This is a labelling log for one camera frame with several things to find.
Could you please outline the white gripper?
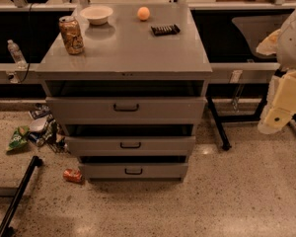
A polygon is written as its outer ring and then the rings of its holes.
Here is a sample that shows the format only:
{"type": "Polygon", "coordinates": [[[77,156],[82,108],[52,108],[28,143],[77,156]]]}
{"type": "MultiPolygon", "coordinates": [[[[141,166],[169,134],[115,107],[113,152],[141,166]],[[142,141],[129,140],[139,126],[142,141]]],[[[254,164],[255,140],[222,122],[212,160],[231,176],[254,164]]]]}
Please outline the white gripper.
{"type": "MultiPolygon", "coordinates": [[[[262,55],[277,54],[277,41],[281,29],[272,32],[256,48],[262,55]]],[[[273,76],[270,85],[270,106],[265,107],[260,115],[258,131],[274,134],[280,131],[296,114],[296,69],[288,70],[282,77],[273,76]]]]}

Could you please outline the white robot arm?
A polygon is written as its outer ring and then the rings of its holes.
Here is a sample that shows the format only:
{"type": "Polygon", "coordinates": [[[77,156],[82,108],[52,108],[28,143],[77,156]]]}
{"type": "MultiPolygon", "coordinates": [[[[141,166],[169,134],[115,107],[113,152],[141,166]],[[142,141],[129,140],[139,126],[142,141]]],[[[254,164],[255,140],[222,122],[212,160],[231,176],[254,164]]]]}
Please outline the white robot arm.
{"type": "Polygon", "coordinates": [[[296,9],[281,28],[272,32],[257,47],[259,54],[275,54],[284,74],[273,75],[258,130],[264,134],[280,131],[296,115],[296,9]]]}

